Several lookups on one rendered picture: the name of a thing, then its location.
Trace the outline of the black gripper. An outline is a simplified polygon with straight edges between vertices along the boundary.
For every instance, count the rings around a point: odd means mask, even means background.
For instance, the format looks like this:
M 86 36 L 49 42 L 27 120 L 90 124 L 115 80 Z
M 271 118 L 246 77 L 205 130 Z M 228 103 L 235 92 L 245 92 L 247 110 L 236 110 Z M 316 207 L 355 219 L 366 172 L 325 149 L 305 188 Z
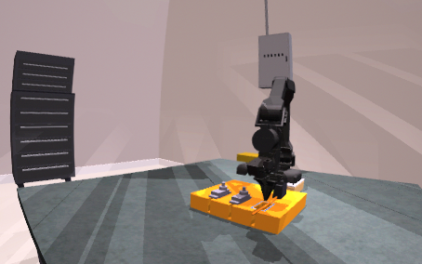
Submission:
M 272 149 L 268 152 L 258 152 L 258 155 L 262 156 L 268 156 L 269 153 L 272 153 L 274 156 L 274 160 L 276 163 L 275 172 L 271 172 L 270 174 L 266 173 L 263 178 L 257 178 L 256 176 L 253 178 L 253 180 L 256 180 L 260 185 L 260 189 L 263 194 L 263 200 L 268 201 L 275 185 L 277 182 L 283 180 L 285 183 L 292 183 L 297 184 L 301 180 L 302 174 L 300 170 L 295 169 L 287 169 L 285 171 L 279 171 L 281 169 L 280 163 L 280 155 L 282 155 L 282 152 L 280 152 L 280 149 Z M 238 164 L 236 168 L 236 174 L 245 176 L 248 174 L 247 170 L 247 163 Z M 272 174 L 273 173 L 273 174 Z

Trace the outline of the orange flat deck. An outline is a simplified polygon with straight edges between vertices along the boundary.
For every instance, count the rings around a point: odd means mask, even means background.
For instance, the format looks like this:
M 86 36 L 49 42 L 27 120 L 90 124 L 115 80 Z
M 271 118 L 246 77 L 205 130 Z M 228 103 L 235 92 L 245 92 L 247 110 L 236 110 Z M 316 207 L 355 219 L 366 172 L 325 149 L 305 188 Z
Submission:
M 258 184 L 232 180 L 191 193 L 191 207 L 219 218 L 278 234 L 305 207 L 307 194 L 286 191 L 282 200 L 275 199 L 252 216 L 252 213 L 272 200 L 272 194 L 267 202 L 262 196 Z

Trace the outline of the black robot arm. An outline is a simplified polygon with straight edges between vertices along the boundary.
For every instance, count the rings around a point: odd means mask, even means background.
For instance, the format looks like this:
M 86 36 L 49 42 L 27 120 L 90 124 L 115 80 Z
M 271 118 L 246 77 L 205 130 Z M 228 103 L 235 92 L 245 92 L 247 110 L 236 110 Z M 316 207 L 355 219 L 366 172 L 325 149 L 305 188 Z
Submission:
M 296 93 L 295 83 L 286 76 L 275 76 L 272 80 L 270 96 L 264 99 L 258 109 L 255 126 L 260 126 L 252 137 L 253 147 L 260 152 L 280 149 L 281 169 L 285 171 L 295 166 L 296 155 L 289 140 L 290 102 Z M 261 121 L 262 120 L 262 121 Z M 292 164 L 290 164 L 292 163 Z M 266 173 L 275 172 L 276 163 L 272 153 L 258 156 L 247 164 L 248 176 L 263 178 Z

